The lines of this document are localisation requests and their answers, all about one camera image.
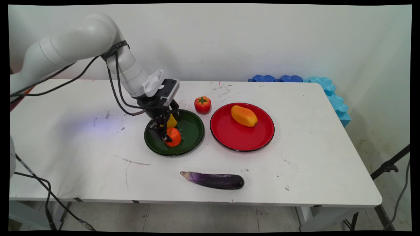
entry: eggplant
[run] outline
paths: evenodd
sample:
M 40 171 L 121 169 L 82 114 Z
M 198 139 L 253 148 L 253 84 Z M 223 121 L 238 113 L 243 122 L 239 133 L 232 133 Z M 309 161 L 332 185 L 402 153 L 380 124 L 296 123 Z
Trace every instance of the eggplant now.
M 245 184 L 239 175 L 210 175 L 191 171 L 181 171 L 180 174 L 190 182 L 214 189 L 240 189 Z

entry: toy tomato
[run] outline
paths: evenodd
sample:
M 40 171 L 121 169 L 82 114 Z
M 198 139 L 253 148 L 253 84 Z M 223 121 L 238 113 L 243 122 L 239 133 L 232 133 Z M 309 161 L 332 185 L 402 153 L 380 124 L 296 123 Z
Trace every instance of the toy tomato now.
M 207 114 L 211 110 L 211 101 L 208 97 L 198 97 L 194 101 L 195 110 L 200 114 Z
M 172 139 L 172 142 L 164 141 L 168 147 L 174 147 L 181 142 L 181 134 L 176 128 L 169 128 L 166 130 L 166 133 Z

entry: mango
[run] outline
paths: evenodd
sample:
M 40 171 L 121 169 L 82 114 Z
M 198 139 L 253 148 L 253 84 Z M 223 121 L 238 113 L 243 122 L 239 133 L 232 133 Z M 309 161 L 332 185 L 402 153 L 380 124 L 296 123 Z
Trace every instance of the mango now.
M 248 108 L 243 108 L 238 105 L 234 105 L 231 108 L 231 115 L 234 120 L 236 120 L 239 124 L 254 127 L 257 125 L 257 116 L 253 111 Z
M 176 126 L 177 123 L 178 122 L 175 120 L 175 118 L 171 114 L 171 116 L 169 117 L 168 122 L 166 123 L 166 127 L 167 128 L 175 128 L 175 126 Z

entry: plate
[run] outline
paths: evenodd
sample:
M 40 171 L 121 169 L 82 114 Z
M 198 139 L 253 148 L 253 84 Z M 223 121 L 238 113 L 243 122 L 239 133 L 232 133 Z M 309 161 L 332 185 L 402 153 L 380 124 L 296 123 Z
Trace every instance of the plate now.
M 252 110 L 258 122 L 254 127 L 247 127 L 236 122 L 231 115 L 234 105 Z M 261 108 L 248 103 L 230 103 L 214 112 L 210 120 L 213 137 L 223 146 L 241 152 L 250 152 L 265 147 L 274 136 L 274 123 Z
M 148 129 L 153 121 L 147 124 L 144 131 L 144 141 L 150 150 L 164 156 L 177 156 L 193 150 L 204 137 L 204 125 L 200 117 L 188 110 L 178 109 L 181 121 L 178 121 L 175 128 L 181 133 L 181 143 L 175 147 L 168 147 L 158 135 Z

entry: blue foam block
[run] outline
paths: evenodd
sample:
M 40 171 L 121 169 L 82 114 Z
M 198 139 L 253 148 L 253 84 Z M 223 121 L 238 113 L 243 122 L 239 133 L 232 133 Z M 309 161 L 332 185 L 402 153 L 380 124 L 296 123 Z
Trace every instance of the blue foam block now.
M 309 82 L 320 84 L 327 96 L 331 96 L 336 90 L 336 87 L 333 85 L 333 82 L 326 77 L 310 77 Z
M 248 79 L 248 82 L 275 82 L 275 80 L 271 75 L 256 75 L 252 79 Z
M 334 108 L 337 116 L 339 117 L 341 124 L 346 127 L 347 124 L 351 121 L 349 114 L 347 114 L 347 110 L 349 107 L 344 104 L 344 99 L 334 92 L 336 87 L 333 85 L 333 82 L 326 78 L 326 77 L 310 77 L 308 79 L 309 83 L 317 83 L 320 84 L 322 89 L 324 90 L 325 94 L 327 95 L 328 100 L 330 101 L 331 105 Z
M 279 82 L 295 82 L 295 83 L 302 83 L 303 79 L 299 76 L 288 76 L 284 75 L 280 77 Z

